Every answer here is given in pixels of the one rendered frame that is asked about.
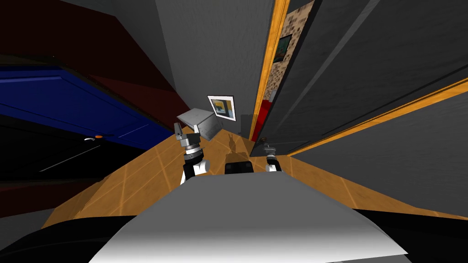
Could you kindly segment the grey box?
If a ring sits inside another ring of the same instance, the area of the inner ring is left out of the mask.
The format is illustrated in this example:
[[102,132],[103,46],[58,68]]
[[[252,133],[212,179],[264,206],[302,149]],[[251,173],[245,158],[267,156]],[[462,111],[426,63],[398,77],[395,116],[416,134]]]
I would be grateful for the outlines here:
[[197,125],[198,131],[204,139],[211,141],[221,130],[221,126],[214,112],[191,109],[177,117],[183,124],[195,131]]

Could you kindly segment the dark grey door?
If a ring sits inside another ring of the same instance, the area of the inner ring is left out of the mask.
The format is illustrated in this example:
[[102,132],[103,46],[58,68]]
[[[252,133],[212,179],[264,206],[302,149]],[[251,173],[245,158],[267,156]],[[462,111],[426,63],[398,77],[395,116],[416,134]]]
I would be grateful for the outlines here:
[[317,0],[252,148],[286,155],[468,78],[468,0]]

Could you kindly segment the red furniture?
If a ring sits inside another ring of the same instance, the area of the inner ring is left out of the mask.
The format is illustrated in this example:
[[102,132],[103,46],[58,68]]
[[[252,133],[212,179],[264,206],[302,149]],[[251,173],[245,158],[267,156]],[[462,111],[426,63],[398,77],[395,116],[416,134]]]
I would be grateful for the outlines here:
[[259,114],[258,114],[258,117],[257,117],[257,120],[256,120],[256,125],[255,125],[255,129],[254,129],[254,132],[253,132],[253,135],[252,135],[252,141],[256,141],[257,138],[258,138],[258,135],[261,131],[261,128],[265,122],[265,119],[266,119],[266,116],[269,112],[269,109],[272,105],[272,102],[270,102],[269,100],[262,100],[262,103],[261,103],[261,107],[260,107],[260,110],[259,110]]

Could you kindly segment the dark framed green picture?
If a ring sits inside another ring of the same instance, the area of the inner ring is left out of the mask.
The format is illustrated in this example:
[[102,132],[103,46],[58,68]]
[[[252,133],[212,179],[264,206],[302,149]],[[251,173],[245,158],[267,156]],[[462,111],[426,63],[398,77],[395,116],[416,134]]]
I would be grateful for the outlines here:
[[279,39],[273,63],[281,62],[282,60],[284,60],[291,38],[292,34],[289,34]]

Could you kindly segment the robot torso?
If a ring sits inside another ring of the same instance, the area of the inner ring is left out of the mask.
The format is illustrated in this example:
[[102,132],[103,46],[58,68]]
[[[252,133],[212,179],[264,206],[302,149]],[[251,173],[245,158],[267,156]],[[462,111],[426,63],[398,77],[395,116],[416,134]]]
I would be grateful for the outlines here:
[[285,172],[190,178],[90,263],[331,263],[405,255],[353,209]]

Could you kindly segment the blue door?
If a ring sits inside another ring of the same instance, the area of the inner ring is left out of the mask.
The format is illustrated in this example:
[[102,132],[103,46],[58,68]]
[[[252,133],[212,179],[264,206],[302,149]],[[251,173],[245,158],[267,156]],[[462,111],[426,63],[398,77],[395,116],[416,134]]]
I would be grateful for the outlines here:
[[0,114],[148,150],[171,131],[68,71],[0,67]]

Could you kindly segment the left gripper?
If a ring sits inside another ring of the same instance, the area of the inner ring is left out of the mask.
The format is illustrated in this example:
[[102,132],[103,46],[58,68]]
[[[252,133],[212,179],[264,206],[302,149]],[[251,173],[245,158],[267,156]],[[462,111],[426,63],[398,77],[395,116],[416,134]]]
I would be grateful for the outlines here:
[[198,125],[193,126],[194,133],[183,134],[182,128],[178,122],[174,123],[176,139],[182,147],[196,148],[200,147],[200,130]]

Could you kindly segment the white framed wall picture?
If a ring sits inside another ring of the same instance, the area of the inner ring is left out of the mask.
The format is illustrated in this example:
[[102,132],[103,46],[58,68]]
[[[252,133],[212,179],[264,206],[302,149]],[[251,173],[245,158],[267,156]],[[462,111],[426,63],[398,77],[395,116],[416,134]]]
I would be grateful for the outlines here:
[[217,117],[236,121],[233,96],[208,96],[208,99]]

